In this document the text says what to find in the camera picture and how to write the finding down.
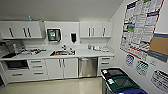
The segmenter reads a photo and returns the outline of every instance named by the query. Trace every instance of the countertop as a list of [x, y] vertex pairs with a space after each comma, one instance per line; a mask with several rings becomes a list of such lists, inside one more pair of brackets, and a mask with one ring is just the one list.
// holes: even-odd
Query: countertop
[[42, 51], [36, 55], [22, 55], [19, 54], [12, 58], [0, 58], [0, 61], [5, 60], [28, 60], [28, 59], [51, 59], [51, 58], [73, 58], [73, 57], [100, 57], [100, 56], [114, 56], [112, 52], [101, 52], [88, 49], [77, 49], [75, 55], [55, 55], [50, 56], [54, 50]]

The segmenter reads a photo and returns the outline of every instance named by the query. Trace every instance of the dishwasher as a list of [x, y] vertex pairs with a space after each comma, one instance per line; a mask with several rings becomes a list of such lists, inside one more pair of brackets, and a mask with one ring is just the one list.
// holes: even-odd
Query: dishwasher
[[82, 57], [78, 63], [79, 78], [97, 76], [98, 57]]

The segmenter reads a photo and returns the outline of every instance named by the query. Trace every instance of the trash bin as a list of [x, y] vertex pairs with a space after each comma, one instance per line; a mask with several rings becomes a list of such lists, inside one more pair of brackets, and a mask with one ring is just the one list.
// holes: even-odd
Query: trash bin
[[106, 80], [107, 94], [114, 94], [126, 90], [140, 89], [140, 87], [128, 76], [117, 76]]
[[143, 89], [133, 89], [133, 90], [126, 90], [123, 92], [118, 92], [115, 94], [148, 94], [148, 93], [145, 92]]
[[106, 85], [106, 80], [117, 77], [117, 76], [128, 76], [123, 70], [120, 68], [108, 68], [101, 70], [102, 75], [102, 94], [108, 93], [108, 87]]

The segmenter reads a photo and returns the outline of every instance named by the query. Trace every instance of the gray floor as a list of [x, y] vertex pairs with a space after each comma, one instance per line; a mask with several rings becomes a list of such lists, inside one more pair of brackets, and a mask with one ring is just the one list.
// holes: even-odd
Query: gray floor
[[14, 83], [0, 94], [102, 94], [101, 86], [101, 77]]

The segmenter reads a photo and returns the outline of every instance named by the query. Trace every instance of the ceiling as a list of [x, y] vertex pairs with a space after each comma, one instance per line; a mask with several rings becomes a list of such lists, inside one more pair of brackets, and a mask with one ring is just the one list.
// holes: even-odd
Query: ceiling
[[0, 20], [109, 21], [123, 0], [0, 0]]

